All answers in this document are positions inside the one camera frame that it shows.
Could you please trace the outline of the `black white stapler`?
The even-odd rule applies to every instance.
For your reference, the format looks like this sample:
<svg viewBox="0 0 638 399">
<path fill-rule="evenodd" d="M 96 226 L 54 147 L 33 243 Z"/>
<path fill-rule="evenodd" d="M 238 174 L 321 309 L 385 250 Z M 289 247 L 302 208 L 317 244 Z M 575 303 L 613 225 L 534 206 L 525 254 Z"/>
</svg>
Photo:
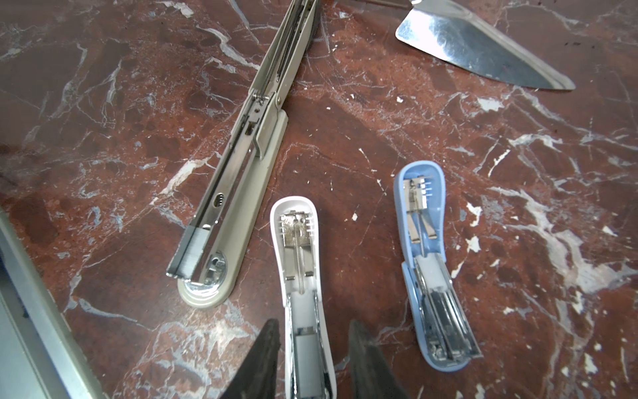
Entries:
<svg viewBox="0 0 638 399">
<path fill-rule="evenodd" d="M 319 1 L 289 5 L 217 170 L 187 225 L 210 230 L 192 279 L 176 279 L 179 296 L 193 308 L 216 307 L 234 289 L 287 129 L 288 116 L 282 105 L 312 44 L 321 8 Z"/>
</svg>

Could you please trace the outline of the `small white stapler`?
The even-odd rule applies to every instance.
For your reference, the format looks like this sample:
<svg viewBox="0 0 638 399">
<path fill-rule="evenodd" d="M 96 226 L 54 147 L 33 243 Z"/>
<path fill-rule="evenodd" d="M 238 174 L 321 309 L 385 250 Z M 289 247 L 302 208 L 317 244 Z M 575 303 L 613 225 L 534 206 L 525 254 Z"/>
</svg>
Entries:
<svg viewBox="0 0 638 399">
<path fill-rule="evenodd" d="M 317 209 L 306 197 L 284 197 L 271 209 L 270 227 L 285 313 L 285 395 L 336 398 L 322 302 Z"/>
</svg>

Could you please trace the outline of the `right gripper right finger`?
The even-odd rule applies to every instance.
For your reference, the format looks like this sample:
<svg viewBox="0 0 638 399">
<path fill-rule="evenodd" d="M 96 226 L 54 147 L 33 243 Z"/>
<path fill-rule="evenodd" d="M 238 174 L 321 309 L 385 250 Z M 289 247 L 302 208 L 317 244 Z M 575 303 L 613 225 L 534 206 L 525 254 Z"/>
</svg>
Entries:
<svg viewBox="0 0 638 399">
<path fill-rule="evenodd" d="M 375 339 L 359 320 L 349 326 L 348 351 L 354 398 L 407 398 Z"/>
</svg>

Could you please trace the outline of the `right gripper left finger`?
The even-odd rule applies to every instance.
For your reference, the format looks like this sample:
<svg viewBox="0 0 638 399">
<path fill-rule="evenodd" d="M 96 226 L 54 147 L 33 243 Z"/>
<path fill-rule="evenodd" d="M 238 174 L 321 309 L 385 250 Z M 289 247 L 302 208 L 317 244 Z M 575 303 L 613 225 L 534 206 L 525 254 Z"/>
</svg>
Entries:
<svg viewBox="0 0 638 399">
<path fill-rule="evenodd" d="M 279 322 L 269 319 L 221 398 L 274 398 L 280 347 Z"/>
</svg>

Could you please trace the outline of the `grey staple strip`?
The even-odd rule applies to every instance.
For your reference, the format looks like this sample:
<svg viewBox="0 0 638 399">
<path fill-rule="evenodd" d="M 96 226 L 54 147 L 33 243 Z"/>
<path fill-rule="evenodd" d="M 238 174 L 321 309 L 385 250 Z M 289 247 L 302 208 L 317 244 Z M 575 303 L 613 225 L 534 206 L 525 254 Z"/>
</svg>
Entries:
<svg viewBox="0 0 638 399">
<path fill-rule="evenodd" d="M 166 269 L 166 275 L 174 279 L 191 280 L 209 237 L 209 229 L 189 225 Z"/>
</svg>

